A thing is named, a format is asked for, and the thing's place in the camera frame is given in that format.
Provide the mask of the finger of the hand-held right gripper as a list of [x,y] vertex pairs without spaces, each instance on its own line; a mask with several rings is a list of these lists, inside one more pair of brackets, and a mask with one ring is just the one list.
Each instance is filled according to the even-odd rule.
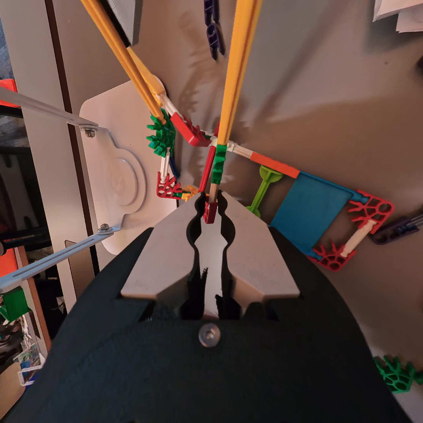
[[122,37],[125,46],[134,46],[139,42],[142,0],[107,0],[113,23]]

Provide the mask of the white metal stand base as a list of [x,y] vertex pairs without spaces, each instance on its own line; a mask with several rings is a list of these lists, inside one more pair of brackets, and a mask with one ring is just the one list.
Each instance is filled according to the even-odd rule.
[[87,173],[98,226],[117,229],[103,241],[118,255],[138,235],[177,208],[156,194],[161,157],[149,147],[150,111],[132,82],[86,100],[80,116],[98,124],[95,135],[81,128]]

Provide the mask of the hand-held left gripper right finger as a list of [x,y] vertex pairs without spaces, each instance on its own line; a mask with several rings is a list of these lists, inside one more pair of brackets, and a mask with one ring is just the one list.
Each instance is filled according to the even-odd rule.
[[221,269],[222,294],[216,295],[221,320],[239,320],[252,303],[297,299],[300,290],[268,225],[219,191],[220,233],[227,242]]

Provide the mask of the blue rod cross toy assembly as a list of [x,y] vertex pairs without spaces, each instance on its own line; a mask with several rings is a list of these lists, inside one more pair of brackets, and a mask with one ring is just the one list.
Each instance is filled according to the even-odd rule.
[[370,239],[376,245],[386,245],[419,232],[419,227],[422,224],[422,212],[419,212],[415,216],[402,216],[381,226],[375,234],[370,235]]

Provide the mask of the illustrated instruction booklet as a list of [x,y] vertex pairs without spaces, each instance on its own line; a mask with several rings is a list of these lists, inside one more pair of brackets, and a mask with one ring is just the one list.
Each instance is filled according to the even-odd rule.
[[398,15],[396,32],[416,33],[423,31],[422,0],[376,0],[373,22]]

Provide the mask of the green fan-shaped toy connector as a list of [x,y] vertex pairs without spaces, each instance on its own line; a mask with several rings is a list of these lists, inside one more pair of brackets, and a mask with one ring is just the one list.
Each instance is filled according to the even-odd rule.
[[373,357],[379,374],[393,394],[410,392],[412,386],[423,385],[422,367],[415,367],[413,363],[404,363],[398,356]]

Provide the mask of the colourful toy construction model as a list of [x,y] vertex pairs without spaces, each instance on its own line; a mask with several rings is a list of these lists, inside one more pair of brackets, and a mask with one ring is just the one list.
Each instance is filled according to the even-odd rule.
[[[213,136],[179,113],[165,88],[133,51],[134,41],[124,33],[124,25],[119,22],[113,2],[82,1],[82,4],[151,112],[153,124],[147,127],[156,133],[147,136],[147,139],[149,147],[161,157],[161,169],[157,173],[157,197],[188,200],[194,194],[204,192],[211,174],[211,188],[203,207],[203,216],[207,224],[212,224],[225,155],[228,151],[234,152],[261,165],[262,183],[254,201],[247,207],[257,217],[261,216],[258,207],[270,183],[280,180],[282,176],[294,178],[292,187],[272,219],[271,227],[282,233],[312,262],[334,272],[342,269],[356,254],[357,245],[368,234],[374,235],[393,213],[393,204],[382,198],[299,171],[229,141],[262,1],[236,2],[220,125]],[[105,4],[109,4],[111,13],[106,11]],[[176,131],[192,146],[209,147],[198,190],[193,187],[183,189],[177,182],[177,176],[170,177],[168,173]],[[318,246],[317,242],[347,203],[352,205],[348,212],[356,214],[351,217],[351,221],[357,223],[356,232],[344,245],[336,247],[332,242],[331,250],[323,245]]]

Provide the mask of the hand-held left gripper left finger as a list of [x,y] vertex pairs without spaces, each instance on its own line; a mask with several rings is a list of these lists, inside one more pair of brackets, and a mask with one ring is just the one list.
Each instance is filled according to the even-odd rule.
[[195,241],[205,202],[200,192],[154,226],[124,283],[123,297],[167,304],[184,319],[203,317],[206,280]]

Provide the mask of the small purple toy connector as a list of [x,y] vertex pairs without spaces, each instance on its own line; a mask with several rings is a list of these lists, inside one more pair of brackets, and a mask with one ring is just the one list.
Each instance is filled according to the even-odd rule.
[[225,55],[225,41],[220,27],[220,9],[218,0],[204,0],[204,20],[206,35],[212,58],[217,61],[218,53]]

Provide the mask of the green plastic part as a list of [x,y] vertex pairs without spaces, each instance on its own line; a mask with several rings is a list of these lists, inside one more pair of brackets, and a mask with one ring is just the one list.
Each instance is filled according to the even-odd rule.
[[21,316],[31,311],[28,307],[22,287],[17,287],[7,293],[2,293],[0,299],[0,314],[8,323],[18,320]]

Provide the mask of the clear plastic box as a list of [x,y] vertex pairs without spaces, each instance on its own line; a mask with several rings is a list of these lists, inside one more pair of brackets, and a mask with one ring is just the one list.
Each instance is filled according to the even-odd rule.
[[45,358],[40,353],[38,345],[33,343],[17,355],[16,362],[19,365],[17,373],[19,383],[27,387],[34,383],[37,373],[45,364]]

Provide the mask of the orange plastic part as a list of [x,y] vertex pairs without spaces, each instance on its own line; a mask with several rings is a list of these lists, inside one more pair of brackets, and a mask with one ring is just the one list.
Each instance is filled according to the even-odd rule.
[[5,254],[0,257],[0,277],[4,277],[12,272],[18,270],[16,257],[13,251],[8,251],[9,254]]
[[[0,80],[0,86],[8,89],[10,91],[16,92],[17,93],[17,86],[16,86],[16,82],[14,79],[12,78],[8,78],[8,79],[1,79]],[[6,106],[6,107],[11,107],[11,108],[20,108],[20,106],[13,104],[13,103],[9,103],[3,100],[0,100],[0,105],[1,106]]]

